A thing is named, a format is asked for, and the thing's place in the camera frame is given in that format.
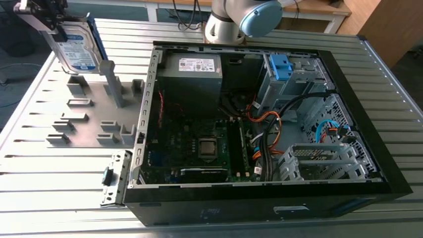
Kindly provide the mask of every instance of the motherboard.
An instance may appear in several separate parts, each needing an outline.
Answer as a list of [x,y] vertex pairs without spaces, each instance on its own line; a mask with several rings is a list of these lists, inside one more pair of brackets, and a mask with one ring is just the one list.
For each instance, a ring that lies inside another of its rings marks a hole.
[[148,140],[150,183],[249,181],[244,127],[240,119],[164,119]]

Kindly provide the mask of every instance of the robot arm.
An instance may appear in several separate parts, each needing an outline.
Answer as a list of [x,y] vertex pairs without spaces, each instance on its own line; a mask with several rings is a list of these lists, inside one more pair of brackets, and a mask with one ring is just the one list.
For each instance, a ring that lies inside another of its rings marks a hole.
[[245,35],[262,37],[281,19],[276,0],[213,0],[210,9],[205,38],[217,44],[240,44]]
[[37,31],[50,34],[55,42],[65,42],[67,38],[58,17],[65,16],[66,7],[66,0],[21,0],[13,11]]

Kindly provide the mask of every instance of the blue drive bay latch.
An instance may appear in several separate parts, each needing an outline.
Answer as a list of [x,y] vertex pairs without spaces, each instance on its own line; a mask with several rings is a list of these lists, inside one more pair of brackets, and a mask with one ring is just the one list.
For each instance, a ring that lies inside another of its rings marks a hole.
[[292,76],[292,64],[285,55],[270,55],[270,64],[277,81],[288,81]]

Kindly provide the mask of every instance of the hard drive label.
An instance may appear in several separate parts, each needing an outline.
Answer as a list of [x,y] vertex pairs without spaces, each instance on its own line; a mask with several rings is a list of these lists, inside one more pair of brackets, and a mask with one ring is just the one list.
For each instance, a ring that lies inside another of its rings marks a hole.
[[67,41],[59,42],[58,47],[67,58],[70,66],[78,70],[93,70],[94,62],[85,47],[81,35],[67,35]]

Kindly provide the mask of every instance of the metal bracket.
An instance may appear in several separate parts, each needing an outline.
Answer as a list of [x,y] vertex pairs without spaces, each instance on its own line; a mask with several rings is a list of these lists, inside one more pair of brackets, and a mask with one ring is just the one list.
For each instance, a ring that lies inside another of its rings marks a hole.
[[100,75],[105,76],[106,83],[108,83],[108,90],[113,96],[116,107],[124,107],[124,99],[121,97],[121,84],[118,77],[114,76],[114,62],[110,60],[102,60],[100,62]]
[[121,150],[112,154],[112,161],[102,174],[102,200],[100,207],[124,207],[124,193],[132,153]]

